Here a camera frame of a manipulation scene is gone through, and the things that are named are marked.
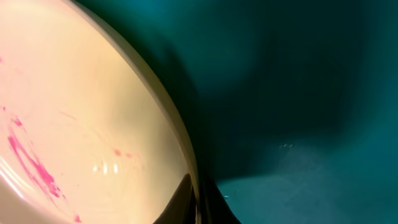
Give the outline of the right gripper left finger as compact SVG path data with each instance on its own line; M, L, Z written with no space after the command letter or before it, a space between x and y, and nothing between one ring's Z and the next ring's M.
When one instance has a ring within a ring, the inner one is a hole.
M189 174L184 175L154 224L196 224L196 200Z

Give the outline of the teal serving tray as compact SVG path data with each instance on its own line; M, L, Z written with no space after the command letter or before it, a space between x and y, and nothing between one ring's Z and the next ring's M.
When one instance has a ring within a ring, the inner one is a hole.
M397 222L397 2L83 1L158 76L242 223Z

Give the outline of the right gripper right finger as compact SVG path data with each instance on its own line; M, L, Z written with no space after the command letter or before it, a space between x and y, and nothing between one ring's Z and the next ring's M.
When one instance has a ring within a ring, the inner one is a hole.
M202 224L241 224L211 179L200 184L200 211Z

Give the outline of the white plate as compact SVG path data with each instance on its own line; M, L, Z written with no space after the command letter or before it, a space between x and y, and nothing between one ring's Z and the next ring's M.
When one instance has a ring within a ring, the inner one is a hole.
M75 1L1 2L1 222L154 223L187 131L131 45Z

